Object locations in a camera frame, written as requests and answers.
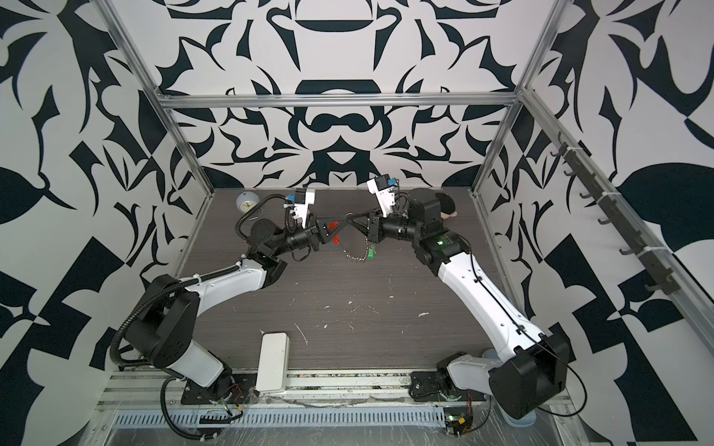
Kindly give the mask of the red key tag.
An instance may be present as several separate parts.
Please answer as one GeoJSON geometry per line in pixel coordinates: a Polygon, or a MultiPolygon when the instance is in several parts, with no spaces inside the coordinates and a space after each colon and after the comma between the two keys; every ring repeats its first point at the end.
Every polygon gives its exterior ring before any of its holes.
{"type": "Polygon", "coordinates": [[[330,234],[333,236],[332,243],[334,243],[335,245],[340,245],[340,236],[338,236],[338,234],[336,233],[338,226],[340,226],[340,223],[338,223],[336,221],[330,222],[328,224],[328,229],[330,231],[330,234]]]}

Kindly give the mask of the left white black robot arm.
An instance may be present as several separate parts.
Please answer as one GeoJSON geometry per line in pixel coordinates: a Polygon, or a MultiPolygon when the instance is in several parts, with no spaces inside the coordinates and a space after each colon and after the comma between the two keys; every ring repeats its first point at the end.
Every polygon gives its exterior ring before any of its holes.
{"type": "Polygon", "coordinates": [[[157,278],[117,329],[109,347],[112,362],[152,366],[200,388],[228,388],[230,367],[193,339],[199,316],[238,295],[271,286],[286,269],[279,256],[304,248],[317,251],[347,223],[345,217],[314,217],[307,227],[290,229],[261,219],[243,236],[249,249],[234,265],[184,280],[157,278]]]}

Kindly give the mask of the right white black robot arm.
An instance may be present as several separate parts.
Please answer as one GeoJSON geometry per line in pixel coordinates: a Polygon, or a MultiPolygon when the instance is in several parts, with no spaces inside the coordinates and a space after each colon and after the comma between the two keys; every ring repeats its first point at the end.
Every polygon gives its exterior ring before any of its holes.
{"type": "Polygon", "coordinates": [[[456,354],[446,360],[444,372],[452,386],[493,397],[514,420],[527,418],[565,390],[571,348],[562,336],[531,323],[505,297],[478,264],[470,242],[444,225],[456,215],[449,195],[419,189],[409,193],[403,212],[380,206],[347,219],[371,243],[411,243],[418,260],[459,297],[490,339],[490,358],[456,354]]]}

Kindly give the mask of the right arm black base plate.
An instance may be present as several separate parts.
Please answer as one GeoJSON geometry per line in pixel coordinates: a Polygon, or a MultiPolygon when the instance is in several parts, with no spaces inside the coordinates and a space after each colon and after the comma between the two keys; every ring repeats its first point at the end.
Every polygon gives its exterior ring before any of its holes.
{"type": "Polygon", "coordinates": [[[465,355],[465,352],[458,351],[437,362],[434,371],[412,372],[408,387],[409,397],[417,403],[466,401],[468,391],[457,388],[447,371],[450,362],[465,355]]]}

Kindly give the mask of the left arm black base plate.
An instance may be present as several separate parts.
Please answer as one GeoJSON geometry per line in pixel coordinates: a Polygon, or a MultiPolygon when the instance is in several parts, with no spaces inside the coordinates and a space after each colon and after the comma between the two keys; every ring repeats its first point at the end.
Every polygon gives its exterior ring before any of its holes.
{"type": "Polygon", "coordinates": [[[202,388],[189,380],[184,387],[180,402],[183,405],[201,405],[208,403],[229,404],[245,403],[256,386],[257,373],[238,373],[228,377],[222,374],[209,388],[202,388]]]}

